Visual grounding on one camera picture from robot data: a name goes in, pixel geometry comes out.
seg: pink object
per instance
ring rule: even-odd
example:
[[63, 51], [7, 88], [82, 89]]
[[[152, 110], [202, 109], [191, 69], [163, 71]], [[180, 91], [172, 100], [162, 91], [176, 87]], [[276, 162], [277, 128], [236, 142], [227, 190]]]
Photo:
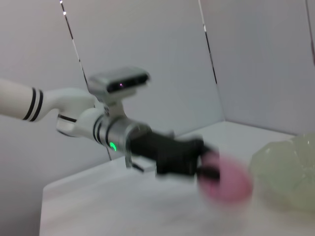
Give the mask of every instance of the pink object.
[[222, 203], [239, 203], [252, 195], [252, 179], [247, 169], [235, 160], [217, 153], [206, 153], [201, 158], [202, 166], [218, 167], [220, 181], [199, 178], [199, 186], [207, 198]]

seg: robotic arm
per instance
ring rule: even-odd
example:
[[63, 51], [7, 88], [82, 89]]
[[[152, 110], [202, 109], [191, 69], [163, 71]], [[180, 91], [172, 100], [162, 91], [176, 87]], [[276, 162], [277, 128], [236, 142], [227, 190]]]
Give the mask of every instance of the robotic arm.
[[122, 152], [127, 167], [144, 171], [132, 162], [131, 157], [138, 155], [155, 161], [158, 175], [203, 175], [219, 180], [217, 169], [198, 165], [200, 156], [210, 151], [202, 140], [176, 141], [125, 115], [122, 99], [134, 95], [149, 79], [146, 71], [136, 67], [100, 73], [88, 80], [90, 93], [75, 88], [43, 92], [0, 79], [0, 114], [36, 122], [57, 109], [58, 132]]

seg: white wall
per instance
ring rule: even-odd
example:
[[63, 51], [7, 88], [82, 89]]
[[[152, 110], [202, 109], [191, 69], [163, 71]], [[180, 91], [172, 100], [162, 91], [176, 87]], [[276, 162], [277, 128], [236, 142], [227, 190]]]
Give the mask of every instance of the white wall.
[[225, 118], [290, 133], [315, 131], [305, 1], [201, 3]]
[[198, 1], [63, 2], [87, 76], [124, 65], [151, 74], [127, 115], [176, 134], [222, 120]]
[[[86, 89], [59, 1], [0, 1], [0, 77], [43, 90]], [[38, 235], [43, 187], [108, 160], [107, 151], [37, 124], [0, 116], [0, 235]]]
[[[64, 0], [87, 75], [136, 65], [152, 86], [127, 113], [183, 133], [222, 119], [198, 3]], [[0, 1], [0, 77], [43, 90], [86, 89], [58, 0]], [[42, 188], [108, 160], [106, 150], [37, 124], [0, 117], [0, 235], [37, 235]]]

